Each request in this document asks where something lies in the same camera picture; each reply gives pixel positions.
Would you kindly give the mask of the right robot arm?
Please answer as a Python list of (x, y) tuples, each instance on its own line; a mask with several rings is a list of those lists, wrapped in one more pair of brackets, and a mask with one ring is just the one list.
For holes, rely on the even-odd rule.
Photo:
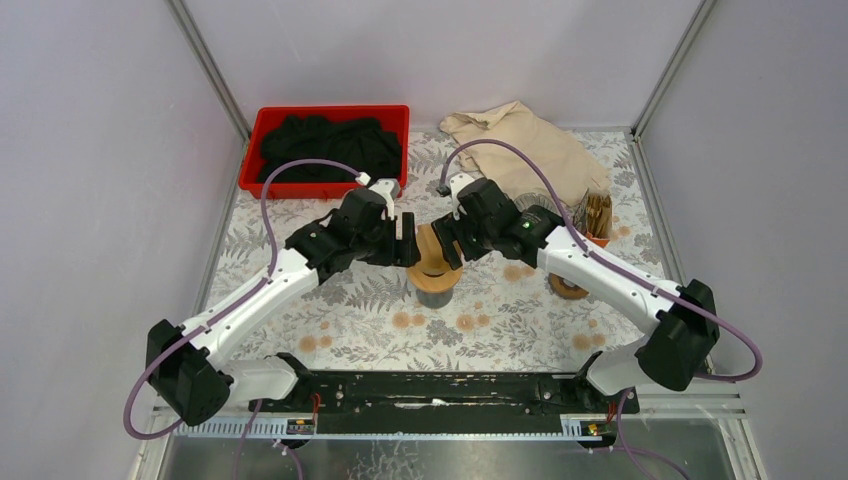
[(544, 207), (518, 210), (491, 180), (456, 174), (439, 192), (450, 197), (452, 210), (431, 225), (451, 268), (498, 252), (587, 290), (641, 332), (638, 340), (584, 363), (573, 386), (579, 407), (597, 412), (613, 395), (639, 385), (689, 387), (719, 338), (702, 312), (712, 301), (707, 287), (656, 280), (571, 232)]

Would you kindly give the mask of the orange coffee filter box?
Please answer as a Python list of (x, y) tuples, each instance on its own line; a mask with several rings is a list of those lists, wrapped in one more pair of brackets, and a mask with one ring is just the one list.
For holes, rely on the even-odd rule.
[(612, 233), (613, 207), (608, 193), (588, 190), (572, 213), (576, 229), (588, 240), (606, 248)]

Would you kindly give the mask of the beige cloth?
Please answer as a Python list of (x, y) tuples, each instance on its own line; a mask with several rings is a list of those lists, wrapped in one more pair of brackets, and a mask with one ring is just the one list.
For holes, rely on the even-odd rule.
[(611, 186), (608, 169), (572, 133), (536, 116), (519, 101), (482, 113), (449, 114), (439, 128), (461, 145), (485, 139), (485, 144), (468, 147), (458, 154), (461, 168), (495, 181), (511, 198), (524, 193), (545, 193), (547, 189), (518, 154), (494, 145), (494, 140), (505, 142), (527, 156), (569, 207), (579, 204), (586, 192), (601, 193)]

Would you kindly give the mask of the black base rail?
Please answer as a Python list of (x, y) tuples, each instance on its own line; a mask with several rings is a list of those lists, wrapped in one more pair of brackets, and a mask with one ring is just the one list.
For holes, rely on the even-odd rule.
[(571, 375), (312, 371), (263, 412), (303, 414), (320, 434), (552, 434), (563, 415), (640, 410), (635, 394), (603, 396)]

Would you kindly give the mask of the glass coffee carafe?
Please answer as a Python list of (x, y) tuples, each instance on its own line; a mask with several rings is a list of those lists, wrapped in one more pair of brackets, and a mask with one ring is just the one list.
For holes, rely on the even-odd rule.
[(449, 287), (441, 291), (431, 291), (417, 287), (415, 291), (418, 302), (429, 309), (440, 309), (448, 305), (454, 294), (454, 288)]

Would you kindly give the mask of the black cloth in bin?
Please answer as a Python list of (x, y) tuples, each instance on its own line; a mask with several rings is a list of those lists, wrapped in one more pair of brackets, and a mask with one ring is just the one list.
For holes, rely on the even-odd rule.
[(260, 143), (263, 183), (282, 165), (302, 159), (332, 160), (371, 177), (398, 177), (403, 170), (402, 147), (394, 132), (375, 117), (334, 122), (322, 115), (288, 115)]

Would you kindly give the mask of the light wooden ring holder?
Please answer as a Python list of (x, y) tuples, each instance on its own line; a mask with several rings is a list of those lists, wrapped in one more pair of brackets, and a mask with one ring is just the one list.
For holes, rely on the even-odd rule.
[(417, 227), (416, 243), (421, 258), (406, 269), (408, 280), (424, 293), (444, 293), (452, 289), (460, 281), (464, 268), (452, 269), (444, 259), (442, 245), (430, 224)]

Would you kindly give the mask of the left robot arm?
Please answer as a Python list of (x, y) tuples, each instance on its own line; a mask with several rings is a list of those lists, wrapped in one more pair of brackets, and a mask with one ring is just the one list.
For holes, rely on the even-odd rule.
[(179, 325), (167, 320), (147, 334), (144, 382), (178, 415), (197, 426), (225, 405), (274, 399), (296, 411), (310, 385), (281, 360), (235, 362), (238, 348), (268, 317), (359, 261), (411, 267), (420, 258), (416, 219), (397, 213), (389, 193), (376, 186), (348, 192), (324, 217), (309, 222), (276, 247), (268, 267), (202, 314)]

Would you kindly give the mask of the floral patterned table mat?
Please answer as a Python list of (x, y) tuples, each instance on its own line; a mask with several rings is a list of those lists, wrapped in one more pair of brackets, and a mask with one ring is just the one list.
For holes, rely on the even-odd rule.
[[(613, 181), (609, 250), (652, 275), (663, 270), (637, 171), (623, 132), (574, 132)], [(429, 222), (449, 208), (436, 193), (442, 162), (455, 148), (443, 133), (413, 132), (408, 183), (398, 206)], [(323, 216), (337, 200), (268, 203), (279, 245), (294, 230)], [(237, 190), (208, 295), (218, 303), (267, 268), (270, 249), (259, 201)], [(500, 254), (466, 264), (449, 303), (420, 303), (398, 268), (360, 262), (275, 311), (239, 347), (234, 359), (290, 352), (310, 369), (576, 371), (598, 350), (638, 339), (641, 332), (590, 295), (557, 296), (547, 277)]]

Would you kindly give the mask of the grey ribbed glass dripper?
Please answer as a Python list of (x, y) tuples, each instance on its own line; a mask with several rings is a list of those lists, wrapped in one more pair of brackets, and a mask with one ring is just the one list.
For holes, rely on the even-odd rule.
[(514, 203), (520, 211), (529, 209), (532, 206), (540, 206), (550, 211), (555, 209), (548, 195), (538, 192), (522, 193), (514, 199)]

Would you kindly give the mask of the red plastic bin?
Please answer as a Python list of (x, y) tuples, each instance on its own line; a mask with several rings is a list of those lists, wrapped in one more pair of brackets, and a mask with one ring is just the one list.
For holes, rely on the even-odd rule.
[(402, 173), (397, 179), (402, 187), (408, 180), (408, 141), (409, 141), (409, 108), (405, 105), (346, 105), (346, 106), (296, 106), (296, 107), (263, 107), (256, 116), (252, 137), (243, 162), (239, 187), (258, 199), (263, 183), (258, 181), (258, 173), (264, 164), (260, 157), (262, 138), (272, 129), (278, 127), (288, 115), (303, 118), (310, 115), (322, 115), (334, 122), (344, 122), (364, 117), (375, 117), (387, 131), (394, 132), (402, 147)]

